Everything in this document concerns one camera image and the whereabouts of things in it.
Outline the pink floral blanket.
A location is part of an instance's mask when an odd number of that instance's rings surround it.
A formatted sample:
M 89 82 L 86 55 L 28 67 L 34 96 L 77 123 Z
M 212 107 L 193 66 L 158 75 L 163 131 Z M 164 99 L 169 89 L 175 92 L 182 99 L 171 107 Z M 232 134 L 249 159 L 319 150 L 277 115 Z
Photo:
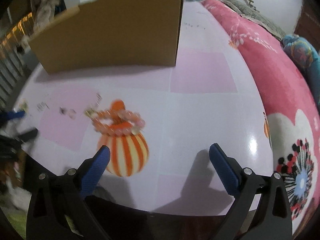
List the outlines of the pink floral blanket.
M 246 62 L 266 111 L 274 169 L 286 187 L 298 236 L 319 207 L 319 113 L 311 91 L 280 42 L 221 0 L 202 0 Z

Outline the pile of clothes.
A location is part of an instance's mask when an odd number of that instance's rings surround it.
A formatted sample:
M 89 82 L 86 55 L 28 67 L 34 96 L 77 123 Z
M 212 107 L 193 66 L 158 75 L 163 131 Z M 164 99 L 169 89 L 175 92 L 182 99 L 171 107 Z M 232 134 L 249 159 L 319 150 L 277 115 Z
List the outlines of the pile of clothes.
M 59 8 L 61 0 L 45 0 L 40 4 L 36 12 L 33 31 L 43 29 L 55 17 L 56 8 Z

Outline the blue floral quilt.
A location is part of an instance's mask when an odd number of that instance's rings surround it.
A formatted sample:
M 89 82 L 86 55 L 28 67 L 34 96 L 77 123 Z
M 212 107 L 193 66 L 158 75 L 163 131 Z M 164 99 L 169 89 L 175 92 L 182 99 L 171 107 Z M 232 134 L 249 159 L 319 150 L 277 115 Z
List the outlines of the blue floral quilt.
M 305 38 L 286 35 L 282 39 L 283 51 L 294 62 L 305 78 L 319 108 L 319 54 Z

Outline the brown cardboard box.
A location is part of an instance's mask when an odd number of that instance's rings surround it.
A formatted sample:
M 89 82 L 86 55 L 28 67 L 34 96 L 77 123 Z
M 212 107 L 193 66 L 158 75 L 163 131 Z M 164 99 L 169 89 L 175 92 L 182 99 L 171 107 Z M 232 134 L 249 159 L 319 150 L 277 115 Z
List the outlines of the brown cardboard box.
M 95 0 L 59 13 L 29 46 L 49 74 L 176 64 L 183 0 Z

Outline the grey green pillow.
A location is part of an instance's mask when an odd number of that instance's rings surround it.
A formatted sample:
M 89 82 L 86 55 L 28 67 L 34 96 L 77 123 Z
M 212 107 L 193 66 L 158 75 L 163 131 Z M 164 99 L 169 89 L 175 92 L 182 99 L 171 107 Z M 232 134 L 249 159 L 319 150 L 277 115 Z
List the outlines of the grey green pillow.
M 220 0 L 225 5 L 229 6 L 232 10 L 237 12 L 241 17 L 246 18 L 247 20 L 250 20 L 264 29 L 266 29 L 271 35 L 273 35 L 276 39 L 281 41 L 286 33 L 276 25 L 272 20 L 266 18 L 258 11 L 252 9 L 248 5 L 245 5 L 244 3 L 237 1 L 237 0 Z

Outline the brown wooden door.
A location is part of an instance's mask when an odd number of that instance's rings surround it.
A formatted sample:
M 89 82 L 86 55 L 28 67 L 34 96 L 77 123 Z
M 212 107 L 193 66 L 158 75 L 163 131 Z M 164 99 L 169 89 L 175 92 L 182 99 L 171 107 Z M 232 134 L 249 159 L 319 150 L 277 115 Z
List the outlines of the brown wooden door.
M 295 34 L 307 39 L 319 51 L 320 28 L 315 11 L 306 0 L 303 0 L 299 19 L 295 27 Z

